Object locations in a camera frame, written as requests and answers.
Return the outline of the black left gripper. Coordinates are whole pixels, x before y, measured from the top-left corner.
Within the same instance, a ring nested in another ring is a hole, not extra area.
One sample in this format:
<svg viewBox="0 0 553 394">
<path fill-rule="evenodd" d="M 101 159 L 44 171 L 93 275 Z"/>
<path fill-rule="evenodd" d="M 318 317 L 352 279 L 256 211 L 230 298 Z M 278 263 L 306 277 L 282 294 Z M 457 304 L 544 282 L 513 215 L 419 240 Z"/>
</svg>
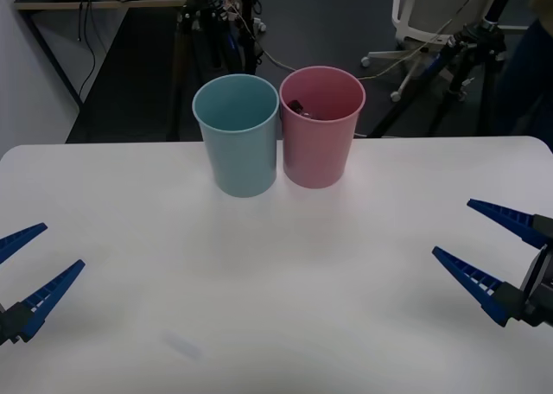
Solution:
<svg viewBox="0 0 553 394">
<path fill-rule="evenodd" d="M 23 246 L 47 229 L 48 227 L 44 223 L 40 223 L 1 238 L 0 264 L 14 256 Z M 2 309 L 0 312 L 0 345 L 6 340 L 10 340 L 12 343 L 17 343 L 19 340 L 29 342 L 85 266 L 84 261 L 76 261 L 33 294 L 8 308 L 7 334 L 5 311 Z"/>
</svg>

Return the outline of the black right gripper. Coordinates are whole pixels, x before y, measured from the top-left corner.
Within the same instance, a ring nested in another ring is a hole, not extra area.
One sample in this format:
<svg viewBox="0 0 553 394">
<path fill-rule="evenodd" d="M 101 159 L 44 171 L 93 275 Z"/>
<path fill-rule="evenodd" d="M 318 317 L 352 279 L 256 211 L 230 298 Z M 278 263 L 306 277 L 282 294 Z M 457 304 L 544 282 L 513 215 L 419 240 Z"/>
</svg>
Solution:
<svg viewBox="0 0 553 394">
<path fill-rule="evenodd" d="M 531 263 L 521 290 L 479 270 L 440 247 L 434 257 L 449 274 L 479 303 L 482 310 L 498 325 L 505 327 L 510 319 L 531 326 L 552 325 L 552 218 L 523 213 L 483 200 L 471 199 L 467 206 L 488 217 L 526 244 L 542 249 Z"/>
</svg>

